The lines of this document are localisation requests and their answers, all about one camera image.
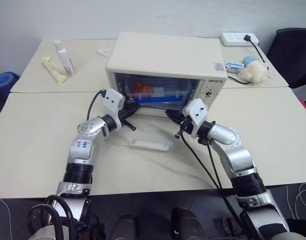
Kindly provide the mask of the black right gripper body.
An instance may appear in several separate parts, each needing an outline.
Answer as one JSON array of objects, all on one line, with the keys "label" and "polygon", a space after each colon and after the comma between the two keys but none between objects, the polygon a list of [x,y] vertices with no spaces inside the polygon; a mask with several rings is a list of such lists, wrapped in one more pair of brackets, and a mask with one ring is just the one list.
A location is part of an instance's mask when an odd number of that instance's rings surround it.
[{"label": "black right gripper body", "polygon": [[188,128],[191,126],[191,117],[189,115],[184,116],[181,111],[173,111],[172,112],[172,120],[180,125],[182,128]]}]

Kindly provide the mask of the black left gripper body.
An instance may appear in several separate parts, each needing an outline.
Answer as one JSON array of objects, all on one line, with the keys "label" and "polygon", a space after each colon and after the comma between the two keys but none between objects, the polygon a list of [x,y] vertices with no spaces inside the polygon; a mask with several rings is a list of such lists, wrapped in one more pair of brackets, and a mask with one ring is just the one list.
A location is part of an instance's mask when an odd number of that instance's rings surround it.
[{"label": "black left gripper body", "polygon": [[122,122],[123,120],[126,120],[127,118],[129,118],[133,114],[135,114],[139,107],[136,107],[136,106],[126,106],[125,105],[125,101],[124,101],[122,109],[119,110],[119,112],[118,112],[118,118],[119,118],[120,122]]}]

